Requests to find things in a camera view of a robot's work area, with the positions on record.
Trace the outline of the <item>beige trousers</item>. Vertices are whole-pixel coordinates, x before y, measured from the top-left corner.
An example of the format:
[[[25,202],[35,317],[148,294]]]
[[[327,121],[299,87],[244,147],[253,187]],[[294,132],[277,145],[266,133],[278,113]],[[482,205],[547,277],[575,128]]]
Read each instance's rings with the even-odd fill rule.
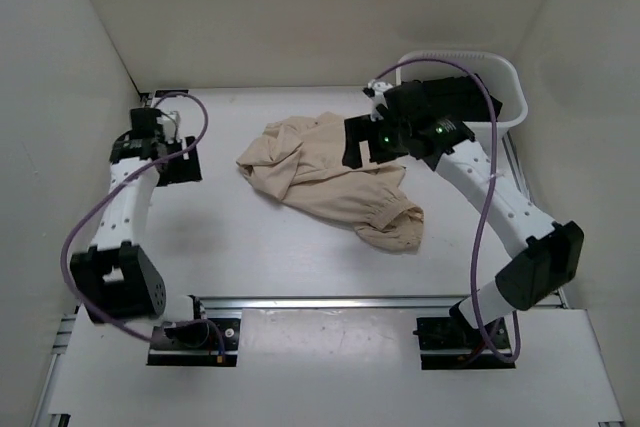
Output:
[[[367,244],[388,252],[420,247],[424,212],[401,190],[397,162],[342,164],[344,118],[292,116],[266,125],[237,158],[258,192],[322,220],[351,227]]]

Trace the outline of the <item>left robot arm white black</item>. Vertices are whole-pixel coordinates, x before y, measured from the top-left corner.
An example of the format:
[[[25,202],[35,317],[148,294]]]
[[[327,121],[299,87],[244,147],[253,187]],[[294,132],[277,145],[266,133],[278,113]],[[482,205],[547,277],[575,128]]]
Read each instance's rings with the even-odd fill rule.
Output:
[[[121,321],[158,318],[167,304],[164,280],[141,246],[153,191],[202,180],[196,138],[180,137],[178,112],[136,108],[130,121],[109,156],[109,190],[123,189],[102,209],[88,249],[70,260],[80,293]]]

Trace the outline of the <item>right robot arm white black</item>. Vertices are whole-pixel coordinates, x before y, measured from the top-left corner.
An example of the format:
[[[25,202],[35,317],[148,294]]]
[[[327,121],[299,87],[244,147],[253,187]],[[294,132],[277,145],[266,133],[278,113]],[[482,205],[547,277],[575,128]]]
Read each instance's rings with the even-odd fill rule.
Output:
[[[372,111],[345,120],[343,164],[362,167],[361,143],[367,143],[372,163],[402,156],[424,162],[474,206],[510,257],[492,281],[451,308],[449,334],[455,343],[476,344],[485,325],[530,309],[574,279],[583,230],[573,221],[558,223],[499,178],[463,121],[438,114],[418,82],[392,86],[372,80],[363,92]]]

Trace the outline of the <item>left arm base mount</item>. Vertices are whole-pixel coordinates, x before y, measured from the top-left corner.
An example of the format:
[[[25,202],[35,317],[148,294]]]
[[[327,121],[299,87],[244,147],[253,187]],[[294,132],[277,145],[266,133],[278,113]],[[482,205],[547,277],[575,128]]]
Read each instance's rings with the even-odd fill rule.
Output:
[[[238,312],[206,316],[216,325],[187,327],[163,322],[152,330],[147,353],[148,366],[235,367],[239,357],[241,317]]]

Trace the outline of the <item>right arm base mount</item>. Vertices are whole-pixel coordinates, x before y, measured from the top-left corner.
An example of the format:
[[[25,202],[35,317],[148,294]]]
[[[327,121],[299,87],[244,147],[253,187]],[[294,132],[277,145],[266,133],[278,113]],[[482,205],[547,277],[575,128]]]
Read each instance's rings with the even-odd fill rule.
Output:
[[[514,363],[499,360],[477,332],[466,332],[450,317],[418,317],[413,334],[417,337],[421,369],[502,370]]]

